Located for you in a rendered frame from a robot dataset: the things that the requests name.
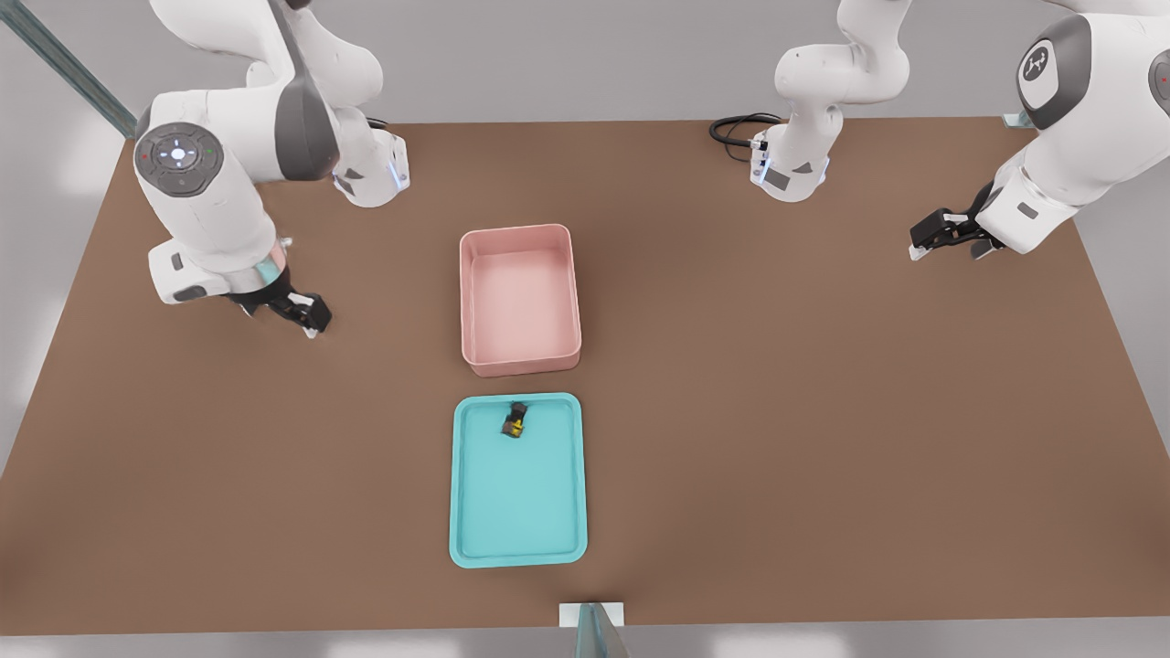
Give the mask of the pink plastic box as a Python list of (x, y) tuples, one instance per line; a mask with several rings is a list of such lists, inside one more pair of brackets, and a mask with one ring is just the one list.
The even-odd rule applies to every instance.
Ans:
[(459, 244), (463, 359), (479, 377), (572, 369), (581, 323), (560, 224), (472, 229)]

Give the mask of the pale blue-green tray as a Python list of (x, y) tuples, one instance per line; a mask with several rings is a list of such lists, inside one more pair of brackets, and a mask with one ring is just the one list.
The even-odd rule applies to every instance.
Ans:
[[(501, 433), (512, 400), (526, 404), (521, 438)], [(452, 562), (569, 566), (586, 549), (580, 400), (567, 392), (460, 400), (452, 414)]]

